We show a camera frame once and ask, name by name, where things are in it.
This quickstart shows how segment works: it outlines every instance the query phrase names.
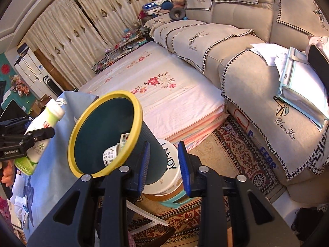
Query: yellow rim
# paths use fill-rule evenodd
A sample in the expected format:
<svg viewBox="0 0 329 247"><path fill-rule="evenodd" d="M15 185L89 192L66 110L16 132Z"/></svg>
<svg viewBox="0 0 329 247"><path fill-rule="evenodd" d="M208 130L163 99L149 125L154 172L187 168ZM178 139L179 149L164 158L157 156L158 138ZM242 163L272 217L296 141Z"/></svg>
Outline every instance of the yellow rim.
<svg viewBox="0 0 329 247"><path fill-rule="evenodd" d="M92 174L93 177L100 177L100 176L106 176L110 172L112 172L114 169L118 168L121 166L129 157L130 153L133 151L140 131L142 127L142 121L143 121L143 111L142 107L138 101L138 99L131 94L128 91L114 91L111 93L108 93L105 96L102 96L101 98L97 99L94 103L92 103L86 110L85 112L81 115L77 123L75 124L75 127L72 131L70 141L68 143L68 150L67 150L67 158L68 158L68 164L70 166L71 171L73 174L80 178L83 173L79 170L76 162L75 162L75 157L74 157L74 146L75 146L75 140L77 139L78 133L85 122L85 120L88 118L88 116L101 104L104 102L113 99L113 98L126 98L131 101L131 103L134 106L134 120L133 120L133 125L130 130L130 135L129 139L127 140L124 148L120 151L118 156L114 159L111 164L109 164L107 167L102 169L101 171L98 171L94 174Z"/></svg>

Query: cup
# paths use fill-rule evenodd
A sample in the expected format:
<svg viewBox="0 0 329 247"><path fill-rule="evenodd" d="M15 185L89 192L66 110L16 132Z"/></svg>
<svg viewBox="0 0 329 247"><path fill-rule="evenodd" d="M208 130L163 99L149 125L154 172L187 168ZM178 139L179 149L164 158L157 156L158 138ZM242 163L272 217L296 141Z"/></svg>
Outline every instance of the cup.
<svg viewBox="0 0 329 247"><path fill-rule="evenodd" d="M114 161L114 159L118 155L119 147L120 147L120 143L116 144L113 147L109 147L107 150L104 151L103 161L105 166L108 166L111 162Z"/></svg>

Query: patterned carpet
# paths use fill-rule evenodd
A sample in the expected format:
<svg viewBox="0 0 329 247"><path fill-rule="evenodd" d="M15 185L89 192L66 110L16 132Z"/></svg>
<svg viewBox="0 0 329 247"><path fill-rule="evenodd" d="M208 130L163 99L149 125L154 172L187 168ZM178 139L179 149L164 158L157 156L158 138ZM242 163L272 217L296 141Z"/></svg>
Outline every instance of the patterned carpet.
<svg viewBox="0 0 329 247"><path fill-rule="evenodd" d="M270 202L276 200L285 191L285 187L279 183L257 147L244 134L232 116L229 116L217 130L190 153L198 155L202 164L213 168L221 175L235 177L238 174L244 174L252 180ZM143 201L137 205L166 220L169 226L176 228L176 233L164 246L190 247L197 245L201 211L199 198L179 209L166 208L144 196ZM226 215L229 221L228 207ZM135 229L148 222L150 220L135 214L130 228ZM134 235L134 239L137 244L143 245L166 231L166 227L157 225Z"/></svg>

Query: sofa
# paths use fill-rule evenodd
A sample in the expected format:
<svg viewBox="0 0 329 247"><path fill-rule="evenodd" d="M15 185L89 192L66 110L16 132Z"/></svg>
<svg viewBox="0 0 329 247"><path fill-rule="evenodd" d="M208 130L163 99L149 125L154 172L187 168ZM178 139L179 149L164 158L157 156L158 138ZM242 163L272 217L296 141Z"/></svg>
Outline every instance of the sofa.
<svg viewBox="0 0 329 247"><path fill-rule="evenodd" d="M188 20L169 14L145 23L154 41L222 90L243 127L293 200L329 202L329 123L318 129L278 100L279 73L250 51L274 43L304 51L308 36L328 36L314 0L186 0Z"/></svg>

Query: teal wall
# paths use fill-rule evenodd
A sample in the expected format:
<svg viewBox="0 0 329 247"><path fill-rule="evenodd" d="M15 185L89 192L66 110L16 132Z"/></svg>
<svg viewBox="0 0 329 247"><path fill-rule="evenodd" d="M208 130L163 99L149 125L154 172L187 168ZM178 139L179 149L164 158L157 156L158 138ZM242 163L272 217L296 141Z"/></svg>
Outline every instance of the teal wall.
<svg viewBox="0 0 329 247"><path fill-rule="evenodd" d="M9 76L14 76L15 74L17 74L12 66L10 65L9 61L7 60L6 56L4 53L0 54L0 68L2 67L2 65L4 64L8 64L10 67L10 72L8 74L3 74L0 70L0 80L5 80L6 81L6 89L5 92L6 93L8 91L8 89L10 89L10 78ZM24 95L22 97L19 97L18 93L12 92L8 98L4 101L4 103L2 104L2 108L5 109L8 104L11 102L11 100L14 100L20 107L25 107L26 113L29 113L31 106L34 102L34 100L36 99L36 97L32 94L31 90L28 96Z"/></svg>

